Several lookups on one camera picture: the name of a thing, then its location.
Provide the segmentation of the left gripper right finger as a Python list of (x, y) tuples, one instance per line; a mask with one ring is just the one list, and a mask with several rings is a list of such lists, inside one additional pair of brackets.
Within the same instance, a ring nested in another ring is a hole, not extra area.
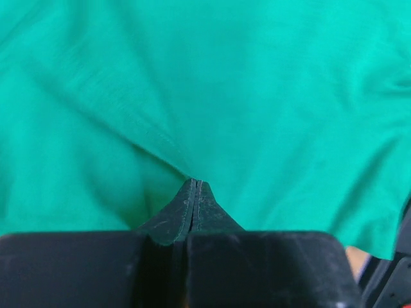
[(198, 181), (189, 235), (191, 307), (360, 307), (342, 245), (324, 232), (246, 232)]

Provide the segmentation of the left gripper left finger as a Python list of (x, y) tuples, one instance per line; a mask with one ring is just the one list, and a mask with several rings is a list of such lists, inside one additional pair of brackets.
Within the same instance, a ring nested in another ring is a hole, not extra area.
[(1, 238), (2, 307), (175, 307), (197, 183), (131, 231)]

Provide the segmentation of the green t shirt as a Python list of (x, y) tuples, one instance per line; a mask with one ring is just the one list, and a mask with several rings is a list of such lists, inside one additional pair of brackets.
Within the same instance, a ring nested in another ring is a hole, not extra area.
[(2, 234), (132, 229), (187, 178), (390, 259), (410, 2), (1, 2)]

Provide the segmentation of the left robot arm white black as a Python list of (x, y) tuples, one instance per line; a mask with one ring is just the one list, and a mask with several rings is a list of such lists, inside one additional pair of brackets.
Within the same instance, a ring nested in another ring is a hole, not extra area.
[(2, 307), (409, 307), (410, 216), (358, 278), (322, 232), (247, 232), (188, 180), (139, 228), (1, 238)]

